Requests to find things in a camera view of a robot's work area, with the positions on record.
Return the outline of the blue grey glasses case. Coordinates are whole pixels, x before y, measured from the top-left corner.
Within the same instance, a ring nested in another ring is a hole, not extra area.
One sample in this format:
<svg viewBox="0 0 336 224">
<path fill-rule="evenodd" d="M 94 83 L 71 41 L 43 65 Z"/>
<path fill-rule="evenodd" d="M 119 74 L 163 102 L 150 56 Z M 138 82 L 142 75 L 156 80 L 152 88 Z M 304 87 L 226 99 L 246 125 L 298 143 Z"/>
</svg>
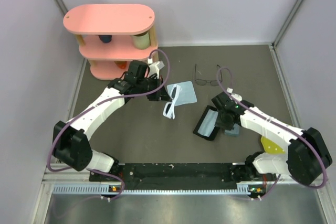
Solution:
<svg viewBox="0 0 336 224">
<path fill-rule="evenodd" d="M 237 137 L 239 133 L 240 133 L 240 126 L 237 124 L 234 125 L 233 129 L 224 131 L 225 135 L 233 137 Z"/>
</svg>

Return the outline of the white frame sunglasses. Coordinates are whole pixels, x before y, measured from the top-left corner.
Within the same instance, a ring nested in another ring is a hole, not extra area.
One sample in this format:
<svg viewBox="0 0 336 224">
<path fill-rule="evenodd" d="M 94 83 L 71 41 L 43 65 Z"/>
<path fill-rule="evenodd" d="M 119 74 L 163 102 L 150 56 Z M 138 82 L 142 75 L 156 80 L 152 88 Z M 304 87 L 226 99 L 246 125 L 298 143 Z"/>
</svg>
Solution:
<svg viewBox="0 0 336 224">
<path fill-rule="evenodd" d="M 179 98 L 179 94 L 181 91 L 181 86 L 178 84 L 174 84 L 172 86 L 172 89 L 170 91 L 170 98 L 171 101 L 166 103 L 164 109 L 163 109 L 163 116 L 168 119 L 175 119 L 175 105 Z"/>
</svg>

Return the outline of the black glasses case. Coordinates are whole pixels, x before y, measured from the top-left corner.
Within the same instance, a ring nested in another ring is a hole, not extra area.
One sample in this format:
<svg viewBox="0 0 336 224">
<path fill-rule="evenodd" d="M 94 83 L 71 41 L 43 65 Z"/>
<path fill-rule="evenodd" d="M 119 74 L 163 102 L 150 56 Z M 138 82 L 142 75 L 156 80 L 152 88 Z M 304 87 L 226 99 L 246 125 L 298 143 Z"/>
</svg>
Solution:
<svg viewBox="0 0 336 224">
<path fill-rule="evenodd" d="M 216 126 L 217 117 L 217 109 L 208 105 L 193 130 L 193 134 L 207 141 L 213 141 L 220 130 L 220 128 Z"/>
</svg>

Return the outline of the light blue cleaning cloth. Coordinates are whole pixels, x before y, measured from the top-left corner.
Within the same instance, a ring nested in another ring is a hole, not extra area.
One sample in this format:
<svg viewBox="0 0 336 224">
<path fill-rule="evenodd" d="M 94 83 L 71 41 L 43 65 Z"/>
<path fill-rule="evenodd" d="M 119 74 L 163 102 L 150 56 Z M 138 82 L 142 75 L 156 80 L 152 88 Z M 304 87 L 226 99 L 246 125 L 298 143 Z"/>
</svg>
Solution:
<svg viewBox="0 0 336 224">
<path fill-rule="evenodd" d="M 216 119 L 218 117 L 218 112 L 213 110 L 208 110 L 200 127 L 197 130 L 197 133 L 201 136 L 210 137 L 214 128 Z"/>
<path fill-rule="evenodd" d="M 171 92 L 174 85 L 178 85 L 181 87 L 175 106 L 192 104 L 197 102 L 197 97 L 192 81 L 169 84 L 167 86 L 168 93 Z"/>
</svg>

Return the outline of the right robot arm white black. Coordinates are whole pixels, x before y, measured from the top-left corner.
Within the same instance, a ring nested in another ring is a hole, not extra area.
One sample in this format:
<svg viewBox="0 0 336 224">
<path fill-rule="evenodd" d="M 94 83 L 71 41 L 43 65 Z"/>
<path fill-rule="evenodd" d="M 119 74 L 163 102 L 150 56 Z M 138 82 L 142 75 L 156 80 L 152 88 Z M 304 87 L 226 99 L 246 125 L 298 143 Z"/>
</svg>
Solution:
<svg viewBox="0 0 336 224">
<path fill-rule="evenodd" d="M 246 159 L 245 174 L 252 180 L 266 173 L 291 176 L 309 186 L 333 160 L 321 133 L 310 127 L 303 130 L 283 123 L 259 110 L 240 95 L 222 92 L 212 98 L 218 111 L 216 126 L 231 130 L 235 124 L 254 131 L 278 145 L 283 153 L 259 152 Z"/>
</svg>

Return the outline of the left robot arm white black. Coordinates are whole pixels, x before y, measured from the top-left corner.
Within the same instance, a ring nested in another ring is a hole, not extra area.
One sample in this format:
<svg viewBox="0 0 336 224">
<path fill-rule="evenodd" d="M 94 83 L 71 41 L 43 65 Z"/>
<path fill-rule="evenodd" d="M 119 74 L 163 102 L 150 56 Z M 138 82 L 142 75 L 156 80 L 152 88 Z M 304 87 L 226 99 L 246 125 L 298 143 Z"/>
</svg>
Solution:
<svg viewBox="0 0 336 224">
<path fill-rule="evenodd" d="M 107 180 L 119 174 L 118 162 L 112 156 L 92 150 L 90 139 L 94 132 L 117 109 L 132 98 L 145 94 L 150 101 L 168 101 L 160 70 L 162 61 L 148 65 L 133 60 L 120 78 L 110 81 L 107 87 L 83 112 L 68 122 L 59 121 L 54 126 L 53 157 L 76 171 L 95 169 Z"/>
</svg>

